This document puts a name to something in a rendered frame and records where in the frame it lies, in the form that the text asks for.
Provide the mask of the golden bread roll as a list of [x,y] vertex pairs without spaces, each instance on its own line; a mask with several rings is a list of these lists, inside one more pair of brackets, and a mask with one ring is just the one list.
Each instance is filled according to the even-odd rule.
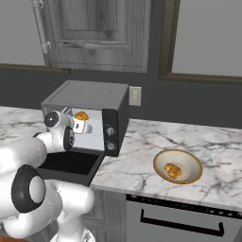
[[167,172],[167,175],[172,179],[177,179],[182,174],[182,170],[172,163],[167,163],[164,167],[164,170]]
[[89,116],[88,116],[88,114],[87,114],[86,112],[81,111],[81,112],[77,112],[77,113],[75,114],[75,118],[76,118],[77,120],[86,121],[86,120],[89,119]]

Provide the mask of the grey toaster oven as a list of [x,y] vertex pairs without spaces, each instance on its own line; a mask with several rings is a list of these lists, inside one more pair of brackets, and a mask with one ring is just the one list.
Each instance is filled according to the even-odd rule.
[[[129,85],[108,82],[67,80],[42,103],[43,115],[59,111],[75,118],[84,111],[89,119],[78,120],[73,128],[75,143],[72,151],[104,153],[105,156],[119,155],[129,124]],[[83,133],[85,123],[93,127],[91,133]],[[107,128],[113,128],[109,136]],[[107,144],[115,148],[108,150]]]

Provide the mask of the toaster oven door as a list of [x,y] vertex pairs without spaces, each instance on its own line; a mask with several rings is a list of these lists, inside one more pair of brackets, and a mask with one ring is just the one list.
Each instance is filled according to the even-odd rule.
[[104,154],[62,152],[48,154],[38,167],[39,174],[47,180],[58,180],[90,186]]

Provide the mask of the tan rimmed white bowl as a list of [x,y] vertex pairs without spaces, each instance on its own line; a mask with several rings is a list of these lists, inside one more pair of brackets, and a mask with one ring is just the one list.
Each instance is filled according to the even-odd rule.
[[[172,163],[181,169],[181,175],[177,179],[172,179],[167,175],[164,170],[167,163]],[[180,149],[166,149],[159,152],[153,159],[153,167],[161,178],[176,184],[196,182],[202,175],[202,165],[199,159]]]

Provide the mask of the grey base cupboard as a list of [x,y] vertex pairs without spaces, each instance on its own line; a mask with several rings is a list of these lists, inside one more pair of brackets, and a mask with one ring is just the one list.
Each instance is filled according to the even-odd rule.
[[95,205],[82,217],[96,242],[127,242],[126,195],[94,190]]

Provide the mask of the grey wooden cupboard door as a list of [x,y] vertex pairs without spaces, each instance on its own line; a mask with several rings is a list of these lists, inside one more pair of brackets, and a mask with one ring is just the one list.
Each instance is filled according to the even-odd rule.
[[51,68],[147,71],[151,0],[43,0]]

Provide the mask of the grey dishwasher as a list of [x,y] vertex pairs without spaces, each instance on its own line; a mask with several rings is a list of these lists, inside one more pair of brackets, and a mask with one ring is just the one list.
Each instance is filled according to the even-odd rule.
[[242,212],[126,195],[127,242],[242,242]]

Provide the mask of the brown framed window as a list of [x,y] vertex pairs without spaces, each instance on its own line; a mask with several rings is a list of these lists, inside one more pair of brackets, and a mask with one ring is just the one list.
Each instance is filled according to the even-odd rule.
[[159,78],[242,85],[242,0],[164,0]]

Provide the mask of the white wall switch plate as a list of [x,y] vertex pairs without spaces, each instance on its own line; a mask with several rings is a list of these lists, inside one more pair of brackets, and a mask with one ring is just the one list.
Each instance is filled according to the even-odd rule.
[[130,86],[130,105],[140,106],[142,102],[142,88]]

